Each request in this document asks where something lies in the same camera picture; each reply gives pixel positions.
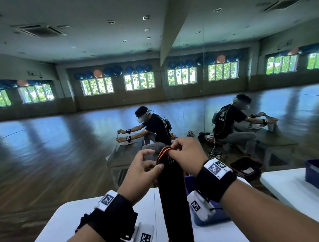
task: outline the qr code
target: qr code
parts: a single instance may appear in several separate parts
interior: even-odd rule
[[[223,164],[223,163],[220,162],[220,161],[217,161],[215,164],[218,165],[220,168],[225,168],[225,167],[226,167],[226,165]]]
[[[113,196],[106,194],[105,197],[102,199],[101,203],[108,206],[112,202],[113,198],[114,198]]]
[[[142,233],[140,242],[151,242],[151,235]]]
[[[200,209],[200,206],[196,201],[192,202],[191,205],[196,212]]]
[[[210,167],[208,167],[208,169],[210,170],[211,173],[213,173],[214,175],[217,175],[217,173],[221,170],[220,167],[216,166],[216,164],[212,164]]]

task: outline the person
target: person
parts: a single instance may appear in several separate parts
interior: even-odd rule
[[[198,179],[207,161],[201,144],[194,138],[183,137],[177,138],[171,147],[176,150],[169,150],[168,155],[175,159],[185,172]],[[144,161],[145,155],[153,153],[154,151],[150,149],[137,153],[122,185],[117,190],[118,194],[126,198],[132,206],[143,198],[150,184],[164,168],[163,164],[156,165],[155,161]],[[226,187],[219,203],[251,242],[319,241],[318,222],[238,179],[228,186],[221,183],[220,187],[215,187],[208,183],[207,187],[211,187],[212,193]],[[104,242],[104,239],[87,224],[69,239],[69,242],[89,241]]]
[[[139,131],[146,127],[142,132],[132,135],[131,140],[143,137],[145,145],[149,145],[150,140],[154,143],[160,142],[166,145],[172,144],[172,138],[169,132],[170,124],[167,119],[164,120],[159,115],[151,113],[151,111],[145,106],[139,107],[136,110],[135,115],[137,117],[137,121],[142,124],[128,130],[119,129],[117,131],[118,134],[130,134],[131,132]],[[116,138],[116,141],[119,143],[125,142],[126,140],[126,137]]]
[[[257,141],[256,134],[254,132],[233,133],[234,122],[239,123],[245,120],[252,124],[267,125],[268,123],[276,123],[278,119],[257,119],[257,117],[265,116],[264,112],[247,116],[242,110],[248,109],[250,103],[250,97],[239,94],[233,99],[232,104],[223,106],[213,120],[215,124],[213,135],[215,139],[222,143],[245,145],[245,153],[254,155]]]

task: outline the purple storage box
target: purple storage box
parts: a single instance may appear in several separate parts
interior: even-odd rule
[[[306,164],[306,182],[319,189],[319,160],[308,160]]]

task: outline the ceiling beam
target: ceiling beam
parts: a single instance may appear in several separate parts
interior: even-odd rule
[[[164,31],[159,50],[161,66],[171,50],[171,47],[191,10],[193,2],[193,0],[168,0]]]

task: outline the hand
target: hand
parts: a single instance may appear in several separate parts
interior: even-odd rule
[[[259,112],[258,114],[256,114],[257,117],[261,117],[261,116],[265,116],[266,114],[264,112]]]
[[[126,137],[117,137],[116,141],[119,143],[125,142],[126,141]]]
[[[122,185],[117,190],[117,193],[129,200],[132,205],[145,196],[152,182],[157,179],[164,169],[164,164],[156,165],[156,161],[144,161],[145,155],[154,152],[151,149],[144,149],[136,154]]]
[[[126,133],[126,130],[119,129],[119,130],[117,131],[117,133],[118,133],[118,134],[119,134],[119,133]]]
[[[269,124],[276,124],[277,121],[278,121],[278,118],[268,119],[268,123],[269,123]]]
[[[201,144],[194,138],[177,138],[171,147],[179,150],[169,150],[168,155],[176,160],[185,172],[195,177],[208,160]]]

